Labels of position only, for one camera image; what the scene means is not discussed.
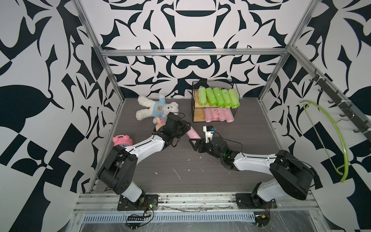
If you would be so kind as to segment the pink trash bag roll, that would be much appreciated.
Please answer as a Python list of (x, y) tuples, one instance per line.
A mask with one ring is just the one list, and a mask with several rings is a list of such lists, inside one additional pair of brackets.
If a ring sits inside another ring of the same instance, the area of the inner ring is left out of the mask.
[(226, 109), (225, 108), (218, 108), (217, 111), (218, 111), (218, 118), (219, 118), (219, 121), (223, 122), (223, 121), (226, 121), (227, 120), (227, 116), (226, 116)]
[(205, 122), (210, 123), (213, 121), (212, 110), (210, 108), (204, 109)]
[(201, 138), (193, 128), (191, 128), (186, 134), (188, 135), (188, 137), (190, 139), (200, 139)]
[(217, 108), (211, 108), (213, 120), (219, 120), (219, 113)]
[(226, 122), (232, 123), (234, 121), (234, 116), (230, 108), (225, 108)]

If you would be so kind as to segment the green trash bag roll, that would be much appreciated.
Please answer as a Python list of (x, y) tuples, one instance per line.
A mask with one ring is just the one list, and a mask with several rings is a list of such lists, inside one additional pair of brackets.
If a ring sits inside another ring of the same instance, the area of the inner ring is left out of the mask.
[(230, 89), (228, 90), (230, 99), (231, 99), (231, 107), (233, 109), (238, 108), (240, 106), (240, 97), (238, 95), (237, 90), (235, 89)]
[(206, 89), (206, 97), (211, 107), (217, 106), (217, 100), (212, 88)]
[(207, 105), (206, 88), (203, 86), (198, 89), (198, 103), (202, 107)]
[(232, 107), (232, 101), (231, 101), (231, 97), (229, 95), (229, 91), (227, 89), (222, 89), (221, 94), (222, 94), (224, 102), (225, 102), (225, 107), (227, 109), (231, 108)]
[(225, 107), (225, 100), (222, 96), (222, 91), (220, 88), (213, 88), (213, 93), (215, 96), (215, 99), (217, 101), (217, 105), (219, 108)]

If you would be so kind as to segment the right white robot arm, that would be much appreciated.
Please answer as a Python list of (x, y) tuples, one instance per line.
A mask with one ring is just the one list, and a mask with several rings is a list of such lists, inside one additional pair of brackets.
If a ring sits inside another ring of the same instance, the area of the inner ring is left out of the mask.
[(252, 155), (230, 149), (222, 137), (190, 138), (189, 142), (195, 151), (217, 158), (228, 170), (253, 171), (273, 176), (268, 182), (257, 183), (251, 192), (249, 203), (255, 207), (283, 196), (306, 200), (312, 183), (318, 181), (313, 167), (285, 150), (270, 155)]

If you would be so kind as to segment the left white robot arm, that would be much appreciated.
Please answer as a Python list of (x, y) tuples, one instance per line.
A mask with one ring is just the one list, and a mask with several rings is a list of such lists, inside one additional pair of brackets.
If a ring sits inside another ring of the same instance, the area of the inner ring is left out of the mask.
[(167, 122), (154, 128), (149, 138), (132, 146), (114, 146), (98, 171), (97, 178), (115, 194), (138, 205), (145, 192), (133, 182), (137, 164), (171, 146), (174, 139), (180, 139), (190, 129), (191, 123), (170, 113)]

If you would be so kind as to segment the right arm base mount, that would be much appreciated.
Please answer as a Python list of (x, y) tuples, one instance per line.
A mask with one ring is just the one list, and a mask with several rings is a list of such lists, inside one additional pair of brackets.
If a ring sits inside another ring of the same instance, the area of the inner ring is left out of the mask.
[(277, 208), (277, 204), (275, 199), (266, 202), (261, 199), (258, 194), (258, 187), (262, 184), (259, 182), (254, 187), (251, 193), (236, 193), (236, 204), (239, 209), (275, 209)]

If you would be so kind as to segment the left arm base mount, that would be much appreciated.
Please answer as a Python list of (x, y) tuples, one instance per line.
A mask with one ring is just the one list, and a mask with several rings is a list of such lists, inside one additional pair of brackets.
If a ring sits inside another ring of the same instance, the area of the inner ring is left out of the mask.
[(120, 195), (117, 211), (138, 211), (144, 210), (147, 206), (154, 208), (158, 205), (157, 194), (142, 194), (136, 202), (131, 202), (129, 199)]

